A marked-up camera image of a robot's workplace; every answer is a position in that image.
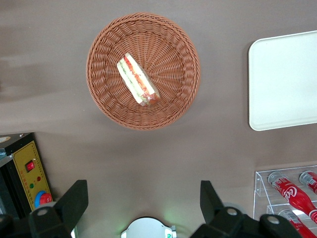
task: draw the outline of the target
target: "clear acrylic rack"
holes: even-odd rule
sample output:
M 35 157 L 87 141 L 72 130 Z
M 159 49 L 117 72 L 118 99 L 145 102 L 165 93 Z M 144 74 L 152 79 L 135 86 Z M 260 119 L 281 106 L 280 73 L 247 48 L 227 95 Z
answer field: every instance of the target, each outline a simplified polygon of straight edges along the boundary
M 285 209 L 291 209 L 302 220 L 302 222 L 317 235 L 317 224 L 314 223 L 306 214 L 293 208 L 289 203 L 276 191 L 267 181 L 268 176 L 274 171 L 281 171 L 285 174 L 295 185 L 302 189 L 312 200 L 313 204 L 317 206 L 317 195 L 309 188 L 299 182 L 299 176 L 304 171 L 313 171 L 317 173 L 316 166 L 296 167 L 290 169 L 258 171 L 255 175 L 255 189 L 254 189 L 254 206 L 253 218 L 260 219 L 263 214 L 276 214 Z

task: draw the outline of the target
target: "brown woven basket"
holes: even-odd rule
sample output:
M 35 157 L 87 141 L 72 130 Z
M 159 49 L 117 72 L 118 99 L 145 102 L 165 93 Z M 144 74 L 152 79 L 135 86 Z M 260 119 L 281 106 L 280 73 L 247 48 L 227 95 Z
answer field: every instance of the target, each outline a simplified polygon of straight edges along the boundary
M 152 107 L 134 100 L 116 68 L 126 52 L 161 95 Z M 88 54 L 86 76 L 93 99 L 110 119 L 131 129 L 152 130 L 176 121 L 190 107 L 200 83 L 200 64 L 178 25 L 140 12 L 114 20 L 99 33 Z

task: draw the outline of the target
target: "sandwich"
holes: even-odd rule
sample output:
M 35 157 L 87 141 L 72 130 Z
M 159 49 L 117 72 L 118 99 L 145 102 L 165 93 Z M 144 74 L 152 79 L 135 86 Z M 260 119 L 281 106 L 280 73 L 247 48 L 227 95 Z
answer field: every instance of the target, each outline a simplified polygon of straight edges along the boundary
M 129 53 L 126 53 L 117 63 L 117 68 L 125 85 L 138 104 L 150 106 L 160 100 L 157 88 Z

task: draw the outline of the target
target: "coca-cola logo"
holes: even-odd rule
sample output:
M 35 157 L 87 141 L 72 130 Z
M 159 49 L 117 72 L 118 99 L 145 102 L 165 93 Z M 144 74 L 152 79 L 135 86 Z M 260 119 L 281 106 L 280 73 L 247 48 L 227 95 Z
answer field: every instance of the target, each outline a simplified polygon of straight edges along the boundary
M 289 187 L 287 188 L 284 192 L 283 192 L 283 197 L 289 201 L 289 198 L 292 196 L 292 197 L 295 197 L 297 194 L 297 188 L 295 187 Z

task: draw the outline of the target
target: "red button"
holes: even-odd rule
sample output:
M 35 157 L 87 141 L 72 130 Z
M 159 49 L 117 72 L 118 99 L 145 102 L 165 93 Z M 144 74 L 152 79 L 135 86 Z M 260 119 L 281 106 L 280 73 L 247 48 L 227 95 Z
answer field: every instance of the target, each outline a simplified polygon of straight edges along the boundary
M 52 202 L 52 195 L 50 193 L 44 193 L 40 198 L 40 205 Z
M 28 162 L 28 163 L 25 165 L 25 167 L 26 167 L 26 171 L 27 171 L 27 172 L 30 172 L 32 169 L 35 168 L 33 161 Z

